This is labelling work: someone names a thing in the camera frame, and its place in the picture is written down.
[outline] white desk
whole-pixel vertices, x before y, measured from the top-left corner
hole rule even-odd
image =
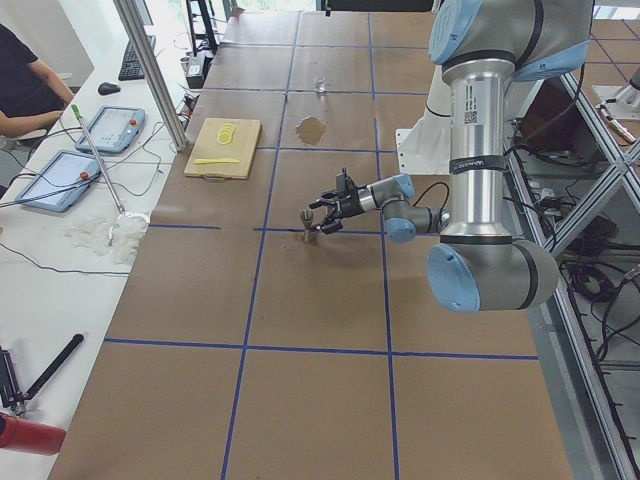
[[[74,103],[89,121],[102,105],[124,105],[144,108],[144,127],[134,144],[122,156],[105,157],[113,165],[139,147],[161,122],[146,80],[118,82],[122,54],[127,39],[115,42],[104,62],[87,79]],[[172,46],[173,36],[159,33],[156,42],[158,63],[164,74],[174,105],[178,105],[186,86],[178,61],[182,55]],[[119,93],[100,96],[98,85],[118,83]],[[62,116],[66,128],[78,126],[71,109]],[[60,124],[51,130],[60,129]],[[45,140],[31,158],[28,168],[39,171],[61,149],[73,149],[71,139],[60,135]],[[116,186],[127,210],[150,213],[153,210],[174,158],[174,149],[166,129],[147,144],[147,149],[160,155],[159,174],[141,196],[130,195]],[[133,192],[142,192],[154,175],[158,159],[140,150],[122,164],[110,169],[111,178]],[[18,179],[2,202],[12,200],[29,180]],[[104,183],[92,185],[85,196],[63,215],[49,215],[23,206],[0,208],[0,242],[20,251],[41,265],[60,269],[128,272],[131,265],[116,263],[107,255],[89,248],[74,247],[67,232],[86,218],[112,215],[117,210]],[[80,400],[91,368],[98,354],[113,311],[126,283],[125,276],[58,274],[36,268],[26,260],[0,248],[0,345],[11,352],[16,374],[23,390],[44,371],[76,333],[85,340],[53,376],[38,396],[27,402],[27,418],[35,422],[68,428]],[[0,471],[12,478],[40,480],[48,476],[55,456],[24,454],[0,450]]]

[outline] black keyboard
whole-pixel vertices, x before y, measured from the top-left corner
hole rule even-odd
[[[151,50],[153,50],[156,46],[156,37],[155,35],[147,35],[147,38],[149,39]],[[122,66],[120,67],[118,80],[139,80],[141,78],[144,78],[142,65],[140,64],[140,60],[138,60],[136,51],[133,49],[133,44],[129,41],[122,57]]]

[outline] yellow cutting board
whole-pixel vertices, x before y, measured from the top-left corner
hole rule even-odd
[[[218,142],[218,132],[224,125],[233,125],[231,141]],[[253,154],[260,134],[260,120],[237,118],[207,118],[198,134],[191,156],[184,169],[187,177],[224,177],[246,179],[251,170]],[[237,163],[206,163],[196,165],[197,159],[237,159]]]

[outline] person's arm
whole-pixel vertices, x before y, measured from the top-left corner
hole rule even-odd
[[[40,128],[49,128],[56,123],[60,115],[62,115],[61,110],[30,117],[7,117],[0,110],[0,135],[19,137]]]
[[[67,85],[60,80],[60,77],[56,75],[56,72],[51,70],[42,60],[36,60],[29,63],[31,71],[40,79],[42,83],[49,86],[53,92],[58,95],[64,101],[65,104],[70,104],[73,100],[73,92],[67,87]]]

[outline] computer mouse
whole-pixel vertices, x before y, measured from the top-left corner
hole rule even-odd
[[[120,86],[115,83],[103,82],[98,87],[98,93],[100,95],[111,95],[120,91]]]

